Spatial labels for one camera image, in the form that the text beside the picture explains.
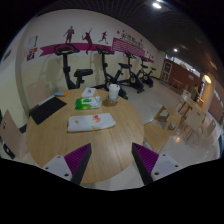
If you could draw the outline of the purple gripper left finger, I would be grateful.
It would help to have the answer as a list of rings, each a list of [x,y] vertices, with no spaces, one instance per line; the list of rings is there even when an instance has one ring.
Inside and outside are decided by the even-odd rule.
[[[66,156],[56,155],[44,165],[42,169],[79,185],[82,181],[91,154],[91,144],[88,143],[70,152]]]

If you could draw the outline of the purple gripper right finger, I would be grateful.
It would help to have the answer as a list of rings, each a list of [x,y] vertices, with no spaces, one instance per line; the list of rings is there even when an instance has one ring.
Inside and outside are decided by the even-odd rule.
[[[144,185],[182,169],[182,166],[168,154],[157,154],[137,143],[132,144],[132,155]]]

